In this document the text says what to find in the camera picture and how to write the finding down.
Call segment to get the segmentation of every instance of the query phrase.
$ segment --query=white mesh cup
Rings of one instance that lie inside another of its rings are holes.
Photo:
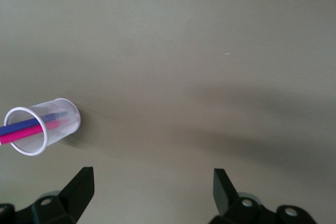
[[[28,108],[11,109],[4,125],[36,118],[42,132],[21,138],[11,145],[22,154],[35,156],[45,148],[75,132],[80,125],[80,114],[76,106],[67,99],[58,98]]]

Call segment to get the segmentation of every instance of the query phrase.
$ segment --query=table surface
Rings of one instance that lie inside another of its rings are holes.
[[[0,114],[67,98],[78,132],[0,147],[17,209],[93,166],[79,223],[208,223],[213,169],[334,223],[335,0],[0,0]]]

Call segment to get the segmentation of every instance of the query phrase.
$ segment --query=blue pen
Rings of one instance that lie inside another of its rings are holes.
[[[61,116],[66,115],[68,112],[60,112],[60,113],[51,113],[51,114],[47,114],[47,115],[43,115],[41,116],[42,120],[45,122],[50,122],[50,121],[54,121],[58,118],[60,118]],[[23,130],[32,126],[36,126],[39,125],[40,123],[38,122],[38,120],[36,118],[32,118],[29,120],[25,120],[22,122],[18,122],[18,123],[13,123],[13,124],[9,124],[6,126],[2,126],[0,127],[0,136],[12,133],[12,132],[16,132],[19,130]]]

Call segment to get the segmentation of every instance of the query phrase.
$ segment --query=pink marker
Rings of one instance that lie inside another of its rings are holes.
[[[62,120],[62,121],[51,121],[46,123],[47,129],[51,130],[54,128],[57,128],[59,126],[61,126],[64,123],[67,123],[69,120]],[[36,126],[32,126],[23,130],[19,130],[13,133],[9,133],[6,135],[2,135],[0,136],[0,145],[2,144],[7,144],[7,143],[11,143],[13,141],[19,140],[21,138],[25,138],[31,135],[35,135],[38,133],[43,132],[43,129],[41,127],[41,125],[36,125]]]

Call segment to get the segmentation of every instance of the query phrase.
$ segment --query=silver bolt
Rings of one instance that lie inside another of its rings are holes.
[[[296,217],[298,215],[298,212],[296,212],[293,208],[287,207],[285,209],[285,213],[288,214],[289,216]]]
[[[51,202],[51,198],[44,199],[41,202],[41,206],[45,206],[45,205],[49,204],[50,202]]]
[[[243,199],[242,203],[245,207],[253,206],[252,201],[250,201],[249,199]]]

